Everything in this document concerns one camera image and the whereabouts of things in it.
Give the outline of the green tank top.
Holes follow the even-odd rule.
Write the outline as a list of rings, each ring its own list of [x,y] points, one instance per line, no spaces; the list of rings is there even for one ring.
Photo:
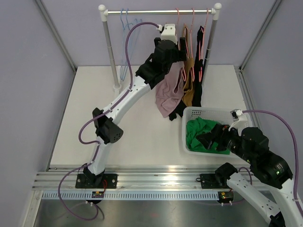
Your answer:
[[[197,117],[190,120],[186,124],[186,147],[190,152],[197,154],[222,154],[230,155],[228,149],[224,151],[217,151],[217,143],[214,143],[210,149],[206,149],[203,144],[196,138],[199,135],[211,132],[211,130],[218,124],[216,121],[202,119]]]

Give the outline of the pink tank top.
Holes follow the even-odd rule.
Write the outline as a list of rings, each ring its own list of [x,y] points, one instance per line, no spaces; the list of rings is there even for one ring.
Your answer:
[[[156,106],[163,118],[168,117],[180,103],[184,81],[178,62],[173,63],[168,74],[156,85]]]

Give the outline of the light blue hanger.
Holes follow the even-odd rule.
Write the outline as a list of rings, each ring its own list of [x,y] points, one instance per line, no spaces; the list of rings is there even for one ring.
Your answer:
[[[124,23],[126,22],[126,21],[125,21],[125,11],[126,11],[126,10],[124,10],[124,11],[123,11],[123,14],[122,14],[122,18],[123,18],[123,20],[124,20]],[[137,24],[139,24],[139,23],[141,23],[141,22],[142,22],[142,19],[141,19],[141,18],[140,18],[140,19],[135,18],[132,22],[129,22],[129,23],[131,24],[131,25],[130,25],[130,29],[132,29],[135,25],[137,25]],[[136,43],[137,43],[139,34],[140,34],[140,28],[138,29],[138,31],[134,31],[134,32],[131,34],[131,36],[130,36],[130,38],[129,38],[129,40],[128,40],[128,47],[127,47],[127,49],[128,49],[128,58],[129,58],[129,60],[132,59],[132,55],[133,55],[134,48],[135,48],[135,46],[136,46]]]
[[[122,8],[121,9],[121,12],[120,12],[120,21],[122,23],[122,29],[123,29],[123,35],[122,35],[122,55],[121,55],[121,66],[120,66],[120,80],[121,81],[124,81],[125,80],[125,77],[126,77],[126,73],[127,73],[127,70],[128,70],[128,65],[127,65],[127,61],[125,59],[125,42],[126,42],[126,36],[128,34],[128,32],[130,31],[130,23],[128,21],[128,17],[127,17],[127,13],[128,13],[128,9],[125,11],[125,23],[124,23],[124,20],[122,18],[122,14],[123,14],[123,11],[125,9]]]

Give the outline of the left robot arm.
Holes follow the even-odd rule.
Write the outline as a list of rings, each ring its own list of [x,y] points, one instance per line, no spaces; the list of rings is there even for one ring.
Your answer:
[[[132,82],[111,104],[93,110],[96,128],[96,151],[87,167],[83,169],[85,183],[98,188],[104,180],[105,164],[112,145],[118,142],[124,131],[118,126],[123,116],[145,94],[165,79],[172,65],[185,61],[186,40],[181,37],[176,44],[170,40],[155,38],[154,52],[136,71]]]

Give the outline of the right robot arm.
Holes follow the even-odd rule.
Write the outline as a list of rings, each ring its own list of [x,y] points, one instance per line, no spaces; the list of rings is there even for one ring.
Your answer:
[[[303,204],[294,189],[293,173],[282,157],[270,151],[269,140],[259,128],[247,127],[239,134],[229,125],[216,124],[209,133],[196,138],[205,149],[216,144],[217,151],[228,149],[249,163],[253,175],[267,187],[275,200],[269,200],[254,188],[230,163],[215,170],[213,179],[219,187],[234,189],[270,227],[303,225]]]

